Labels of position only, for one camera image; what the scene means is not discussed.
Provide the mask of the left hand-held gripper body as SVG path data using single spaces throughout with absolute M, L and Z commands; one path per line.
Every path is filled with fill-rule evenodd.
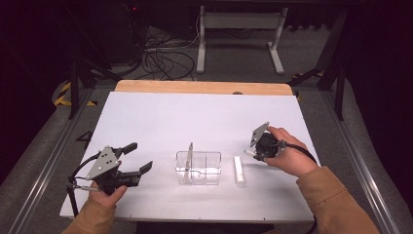
M 121 166 L 120 156 L 116 156 L 113 149 L 111 146 L 105 146 L 97 154 L 96 162 L 86 176 L 86 180 L 95 181 L 98 188 L 107 195 L 111 195 L 117 188 L 123 185 L 126 187 L 138 186 L 140 178 L 143 176 L 139 172 L 121 172 L 119 170 Z

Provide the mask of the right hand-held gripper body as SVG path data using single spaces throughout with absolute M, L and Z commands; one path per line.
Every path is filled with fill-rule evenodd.
M 278 140 L 273 134 L 267 131 L 269 123 L 265 122 L 252 132 L 250 147 L 255 147 L 257 155 L 266 158 L 275 158 L 286 148 L 285 140 Z

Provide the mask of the silver pen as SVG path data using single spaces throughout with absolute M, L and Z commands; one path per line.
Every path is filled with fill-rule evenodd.
M 192 157 L 193 157 L 193 142 L 190 143 L 185 163 L 184 182 L 189 184 L 191 182 L 192 172 Z

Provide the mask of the clear plastic organizer box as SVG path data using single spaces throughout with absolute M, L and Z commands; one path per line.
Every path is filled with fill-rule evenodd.
M 175 154 L 175 171 L 179 184 L 184 182 L 185 163 L 188 151 Z M 193 151 L 191 182 L 186 185 L 217 185 L 221 175 L 221 153 Z

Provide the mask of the person's right hand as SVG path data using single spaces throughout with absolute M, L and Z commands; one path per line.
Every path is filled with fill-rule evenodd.
M 284 128 L 275 128 L 269 126 L 267 130 L 276 138 L 285 140 L 287 143 L 292 143 L 303 147 L 307 146 L 295 136 L 292 136 Z M 266 158 L 265 163 L 269 166 L 279 168 L 280 170 L 292 175 L 300 177 L 312 170 L 319 167 L 312 159 L 310 159 L 305 153 L 300 152 L 298 149 L 287 147 L 284 152 L 275 158 Z

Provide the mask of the person's left hand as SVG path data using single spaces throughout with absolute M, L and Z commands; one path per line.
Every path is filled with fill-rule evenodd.
M 122 199 L 128 190 L 128 188 L 123 185 L 116 189 L 111 195 L 107 195 L 104 191 L 98 190 L 98 186 L 95 181 L 91 184 L 91 187 L 96 188 L 97 191 L 90 191 L 89 198 L 108 209 L 115 209 L 117 203 Z

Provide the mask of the thick white marker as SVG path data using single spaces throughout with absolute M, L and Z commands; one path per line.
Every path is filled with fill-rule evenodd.
M 239 186 L 244 185 L 244 171 L 241 158 L 236 156 L 234 158 L 234 165 L 235 165 L 235 175 L 236 175 L 236 184 Z

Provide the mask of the white table board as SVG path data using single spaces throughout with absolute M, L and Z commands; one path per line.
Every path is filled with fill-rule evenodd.
M 295 178 L 244 153 L 254 129 L 268 122 L 284 127 L 311 146 L 294 96 L 188 95 L 112 92 L 103 107 L 92 141 L 94 155 L 104 146 L 137 143 L 123 156 L 123 172 L 153 162 L 140 184 L 117 205 L 116 218 L 151 221 L 304 222 L 313 218 Z M 175 154 L 193 142 L 195 151 L 222 156 L 217 185 L 182 185 Z M 239 156 L 244 185 L 236 184 Z

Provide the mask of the yellow black hazard tape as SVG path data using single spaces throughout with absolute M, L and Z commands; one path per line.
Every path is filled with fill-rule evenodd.
M 71 105 L 71 101 L 65 99 L 65 95 L 68 94 L 70 86 L 71 86 L 70 81 L 67 81 L 63 85 L 63 87 L 61 88 L 59 94 L 57 95 L 56 100 L 54 101 L 54 104 L 56 106 L 58 106 L 58 105 L 70 106 Z M 97 104 L 98 104 L 97 100 L 90 100 L 90 101 L 88 101 L 87 106 L 97 106 Z

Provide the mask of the black metal stand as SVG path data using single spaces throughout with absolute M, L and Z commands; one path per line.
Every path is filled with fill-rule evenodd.
M 104 50 L 101 36 L 87 3 L 68 0 L 62 4 L 65 12 L 64 27 L 67 57 L 70 60 L 69 81 L 71 84 L 72 119 L 80 108 L 79 83 L 86 89 L 93 89 L 96 84 L 93 70 L 115 82 L 122 78 L 111 71 L 111 65 Z
M 316 66 L 304 74 L 298 74 L 295 78 L 292 78 L 288 85 L 294 87 L 311 77 L 316 77 L 320 72 L 323 74 L 320 76 L 318 82 L 318 89 L 320 91 L 328 91 L 333 84 L 336 84 L 335 99 L 334 99 L 334 112 L 338 119 L 343 121 L 343 97 L 345 86 L 345 74 L 344 67 L 341 61 L 341 57 L 338 51 L 338 46 L 342 34 L 342 29 L 345 25 L 347 18 L 347 10 L 341 10 L 334 22 L 330 34 L 326 40 L 326 43 L 321 51 L 319 60 Z

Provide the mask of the wooden table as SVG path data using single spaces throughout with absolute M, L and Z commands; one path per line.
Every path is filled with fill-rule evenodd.
M 117 83 L 115 91 L 162 94 L 293 95 L 287 84 L 203 81 L 122 80 Z

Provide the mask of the white metal stand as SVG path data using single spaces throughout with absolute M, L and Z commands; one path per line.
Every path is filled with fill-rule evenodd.
M 278 74 L 284 74 L 282 62 L 278 53 L 278 44 L 286 20 L 288 9 L 282 8 L 276 13 L 229 13 L 209 12 L 205 6 L 200 7 L 198 22 L 199 48 L 197 72 L 205 71 L 206 61 L 206 30 L 207 29 L 274 29 L 275 37 L 267 43 L 274 68 Z

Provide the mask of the aluminium floor rail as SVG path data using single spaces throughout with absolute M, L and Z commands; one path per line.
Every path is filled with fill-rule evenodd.
M 80 95 L 80 106 L 78 107 L 77 112 L 74 114 L 72 119 L 66 120 L 64 128 L 56 142 L 56 146 L 44 164 L 42 171 L 34 180 L 34 184 L 31 186 L 30 192 L 7 234 L 22 234 L 24 231 L 28 221 L 31 219 L 37 205 L 39 204 L 53 173 L 56 170 L 57 164 L 62 156 L 62 152 L 66 147 L 66 144 L 75 129 L 77 121 L 93 92 L 93 89 L 86 89 Z
M 321 92 L 320 94 L 324 103 L 327 105 L 330 114 L 333 116 L 342 140 L 344 140 L 344 144 L 349 152 L 352 167 L 357 174 L 357 178 L 370 204 L 370 207 L 376 216 L 382 233 L 401 234 L 373 176 L 368 170 L 359 151 L 355 147 L 345 122 L 338 118 L 338 114 L 335 112 L 333 98 L 329 92 Z

